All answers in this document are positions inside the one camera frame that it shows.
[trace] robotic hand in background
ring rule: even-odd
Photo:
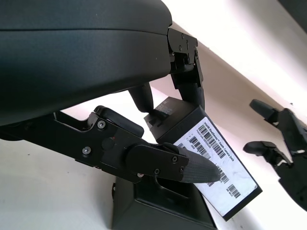
[[[249,142],[243,150],[263,156],[280,176],[279,183],[289,196],[307,211],[307,130],[287,108],[279,111],[259,100],[253,100],[250,106],[266,122],[281,131],[292,160],[279,151],[275,144],[267,141]]]
[[[84,121],[60,112],[129,90],[141,112],[167,116],[154,110],[148,83],[167,74],[184,101],[204,109],[197,39],[171,24],[160,0],[0,3],[0,138],[32,142],[134,183],[144,175],[218,181],[208,159],[147,143],[141,126],[111,109],[98,106]]]

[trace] barcode sticker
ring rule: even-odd
[[[202,119],[174,144],[206,157],[220,170],[220,181],[195,185],[221,216],[257,188],[256,182],[208,118]]]
[[[227,188],[227,191],[230,192],[231,195],[235,197],[235,199],[241,195],[233,184]]]
[[[178,145],[178,147],[180,147],[180,148],[183,148],[183,149],[187,149],[182,143],[180,143],[179,145]]]
[[[193,144],[193,146],[197,149],[197,152],[200,153],[201,156],[210,159],[210,155],[208,154],[207,150],[201,145],[196,137],[192,137],[189,142]]]

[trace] screw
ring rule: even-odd
[[[154,174],[157,176],[157,175],[159,175],[159,173],[160,173],[160,169],[155,169],[154,170]]]
[[[90,154],[91,153],[91,148],[90,147],[84,147],[83,148],[83,150],[82,150],[82,153],[84,154],[84,155],[88,155],[88,154]]]
[[[103,129],[103,128],[106,127],[106,123],[105,123],[105,121],[99,121],[97,123],[97,126],[98,126],[99,129]]]
[[[173,157],[172,161],[173,161],[173,163],[176,163],[178,161],[178,157]]]

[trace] black plastic housing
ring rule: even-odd
[[[0,2],[0,126],[170,72],[161,0]]]
[[[117,178],[114,230],[215,230],[202,195],[193,184],[143,177],[133,184]]]

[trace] black stand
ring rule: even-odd
[[[114,187],[114,230],[217,229],[193,184],[143,177],[137,184],[117,178]]]

